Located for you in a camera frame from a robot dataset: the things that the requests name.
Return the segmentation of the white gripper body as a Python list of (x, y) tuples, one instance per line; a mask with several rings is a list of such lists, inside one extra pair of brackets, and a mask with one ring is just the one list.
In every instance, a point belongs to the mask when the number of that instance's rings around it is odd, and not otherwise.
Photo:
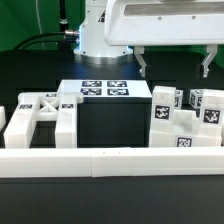
[(109, 45), (224, 44), (224, 0), (108, 0)]

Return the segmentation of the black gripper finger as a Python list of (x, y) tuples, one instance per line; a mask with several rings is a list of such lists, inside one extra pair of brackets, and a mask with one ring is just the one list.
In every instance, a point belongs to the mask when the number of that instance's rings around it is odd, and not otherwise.
[(134, 56), (140, 65), (140, 74), (142, 77), (145, 76), (146, 66), (147, 66), (147, 64), (143, 58), (144, 51), (145, 51), (145, 48), (143, 46), (135, 46), (134, 47)]
[(201, 69), (201, 74), (203, 78), (208, 77), (209, 73), (209, 65), (215, 58), (216, 54), (218, 52), (218, 46), (215, 44), (207, 45), (206, 46), (206, 56), (203, 59), (200, 69)]

